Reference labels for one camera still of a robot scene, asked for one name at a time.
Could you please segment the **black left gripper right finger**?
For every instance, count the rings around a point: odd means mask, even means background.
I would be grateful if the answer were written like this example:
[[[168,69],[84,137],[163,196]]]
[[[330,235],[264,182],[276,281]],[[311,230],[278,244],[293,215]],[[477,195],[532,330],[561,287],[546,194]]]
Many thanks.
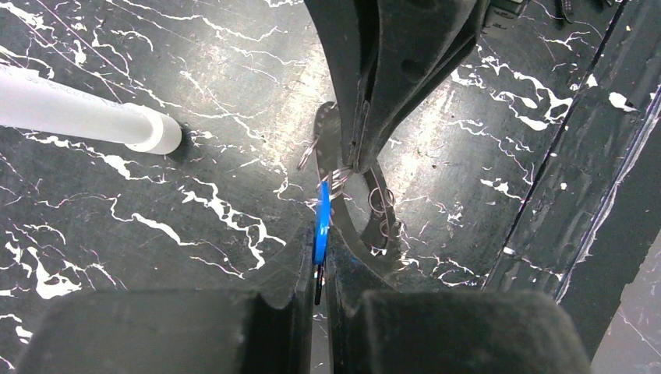
[[[588,373],[571,317],[535,291],[400,292],[328,235],[334,373]]]

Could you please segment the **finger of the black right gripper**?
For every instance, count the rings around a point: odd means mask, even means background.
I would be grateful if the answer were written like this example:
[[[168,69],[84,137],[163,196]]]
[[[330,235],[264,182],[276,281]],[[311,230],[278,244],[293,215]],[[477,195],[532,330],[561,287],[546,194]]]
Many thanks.
[[[375,163],[401,120],[452,55],[474,44],[486,1],[378,1],[376,50],[356,119],[356,170]]]
[[[379,37],[377,1],[306,1],[323,47],[341,119],[346,165],[365,165],[363,136]]]

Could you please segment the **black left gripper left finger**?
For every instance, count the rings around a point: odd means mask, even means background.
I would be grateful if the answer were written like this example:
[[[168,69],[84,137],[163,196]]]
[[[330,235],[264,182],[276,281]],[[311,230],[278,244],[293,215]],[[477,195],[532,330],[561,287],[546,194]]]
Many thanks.
[[[235,287],[95,291],[44,315],[19,373],[307,373],[313,225]]]

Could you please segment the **blue-capped key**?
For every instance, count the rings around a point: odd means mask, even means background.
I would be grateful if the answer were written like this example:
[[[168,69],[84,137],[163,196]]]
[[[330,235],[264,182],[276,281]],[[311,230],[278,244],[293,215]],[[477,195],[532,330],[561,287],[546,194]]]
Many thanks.
[[[331,225],[331,184],[329,177],[320,182],[316,201],[316,223],[313,246],[313,264],[316,267],[314,304],[319,305],[323,288],[323,272],[327,251],[328,231]]]

